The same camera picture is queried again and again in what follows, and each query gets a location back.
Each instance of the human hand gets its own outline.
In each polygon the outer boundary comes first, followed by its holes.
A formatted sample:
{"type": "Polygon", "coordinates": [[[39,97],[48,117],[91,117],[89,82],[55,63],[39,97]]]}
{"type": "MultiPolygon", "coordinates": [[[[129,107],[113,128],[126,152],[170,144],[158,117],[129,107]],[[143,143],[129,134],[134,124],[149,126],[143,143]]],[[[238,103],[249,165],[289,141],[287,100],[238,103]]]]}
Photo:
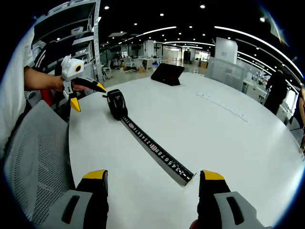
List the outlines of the human hand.
{"type": "MultiPolygon", "coordinates": [[[[63,91],[63,86],[62,86],[63,80],[64,79],[61,77],[61,75],[55,76],[53,90],[55,90],[57,92],[62,92],[63,91]]],[[[88,87],[75,84],[74,81],[72,81],[72,86],[75,91],[89,90],[88,87]]]]}

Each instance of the human arm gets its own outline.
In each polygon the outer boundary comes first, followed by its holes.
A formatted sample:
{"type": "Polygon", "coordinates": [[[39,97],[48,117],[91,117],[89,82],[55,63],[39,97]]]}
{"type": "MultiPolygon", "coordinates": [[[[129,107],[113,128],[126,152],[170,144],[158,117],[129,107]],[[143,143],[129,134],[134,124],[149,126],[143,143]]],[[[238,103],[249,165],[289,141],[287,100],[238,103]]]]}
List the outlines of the human arm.
{"type": "MultiPolygon", "coordinates": [[[[48,75],[38,72],[28,66],[24,68],[24,87],[27,91],[41,90],[41,89],[53,89],[55,91],[62,91],[62,77],[48,75]]],[[[76,91],[88,90],[87,87],[73,84],[73,88],[76,91]]]]}
{"type": "Polygon", "coordinates": [[[303,126],[305,126],[304,100],[303,100],[302,97],[299,99],[299,110],[300,110],[301,118],[302,118],[302,121],[303,121],[303,126]]]}

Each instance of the black ceiling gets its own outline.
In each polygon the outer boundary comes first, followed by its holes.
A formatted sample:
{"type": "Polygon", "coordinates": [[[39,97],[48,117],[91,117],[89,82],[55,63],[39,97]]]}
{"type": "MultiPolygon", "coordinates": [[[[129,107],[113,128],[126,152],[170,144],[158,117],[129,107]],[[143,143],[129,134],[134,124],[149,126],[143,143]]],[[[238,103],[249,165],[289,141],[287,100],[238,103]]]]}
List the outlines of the black ceiling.
{"type": "MultiPolygon", "coordinates": [[[[65,1],[54,0],[44,2],[43,4],[33,4],[31,9],[33,15],[39,17],[41,14],[47,14],[50,9],[65,1]]],[[[100,7],[99,42],[101,46],[109,42],[105,47],[112,47],[118,45],[119,42],[123,42],[122,44],[128,42],[140,43],[139,39],[144,41],[149,37],[158,42],[164,42],[164,39],[167,42],[176,41],[177,38],[180,38],[180,41],[193,42],[193,39],[195,39],[195,42],[205,43],[212,43],[212,39],[215,40],[217,36],[224,38],[231,37],[232,40],[237,42],[239,51],[251,56],[256,54],[256,58],[264,63],[272,67],[278,66],[279,62],[270,55],[236,39],[261,47],[280,59],[302,79],[300,74],[287,60],[266,45],[235,32],[214,28],[214,26],[232,28],[261,38],[284,52],[291,60],[295,61],[295,64],[301,71],[305,72],[302,61],[303,53],[300,49],[301,42],[303,41],[298,36],[299,31],[291,28],[292,25],[303,24],[300,21],[302,14],[299,14],[301,7],[298,8],[295,0],[291,0],[290,4],[286,2],[286,5],[278,4],[278,1],[268,1],[264,4],[266,5],[263,6],[261,2],[250,0],[189,0],[184,2],[176,0],[102,0],[100,7]],[[201,9],[199,7],[201,4],[204,4],[206,8],[201,9]],[[108,10],[104,9],[106,5],[110,7],[108,10]],[[285,36],[289,46],[281,44],[279,39],[270,33],[269,21],[265,23],[259,21],[259,18],[264,16],[262,9],[270,12],[281,29],[285,29],[285,36]],[[177,28],[150,33],[124,42],[124,40],[133,37],[132,34],[142,34],[147,31],[170,26],[177,26],[177,28]],[[111,33],[120,31],[126,32],[126,34],[115,39],[109,38],[111,33]]],[[[199,46],[203,47],[204,50],[209,49],[206,45],[199,46]]],[[[293,80],[293,84],[298,85],[297,81],[291,76],[291,73],[286,68],[283,68],[283,70],[290,75],[289,79],[293,80]]]]}

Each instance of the red object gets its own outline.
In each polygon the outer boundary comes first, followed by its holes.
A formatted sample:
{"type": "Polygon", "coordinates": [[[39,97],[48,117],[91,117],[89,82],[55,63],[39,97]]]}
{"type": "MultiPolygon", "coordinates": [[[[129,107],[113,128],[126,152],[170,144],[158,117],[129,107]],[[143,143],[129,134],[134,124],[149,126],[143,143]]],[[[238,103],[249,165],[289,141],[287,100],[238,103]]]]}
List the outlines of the red object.
{"type": "Polygon", "coordinates": [[[43,89],[40,90],[41,93],[41,97],[42,99],[49,105],[52,106],[53,105],[53,101],[54,101],[54,96],[51,93],[50,89],[43,89]]]}

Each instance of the cardboard box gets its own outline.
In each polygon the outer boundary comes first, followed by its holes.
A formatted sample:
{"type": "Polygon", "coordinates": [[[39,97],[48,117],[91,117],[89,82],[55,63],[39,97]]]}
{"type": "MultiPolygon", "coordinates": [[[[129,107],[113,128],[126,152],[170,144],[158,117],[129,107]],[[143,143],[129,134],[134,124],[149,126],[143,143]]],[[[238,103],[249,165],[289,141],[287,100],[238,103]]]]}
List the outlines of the cardboard box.
{"type": "Polygon", "coordinates": [[[146,72],[146,69],[143,67],[143,68],[139,68],[139,72],[140,73],[145,73],[146,72]]]}

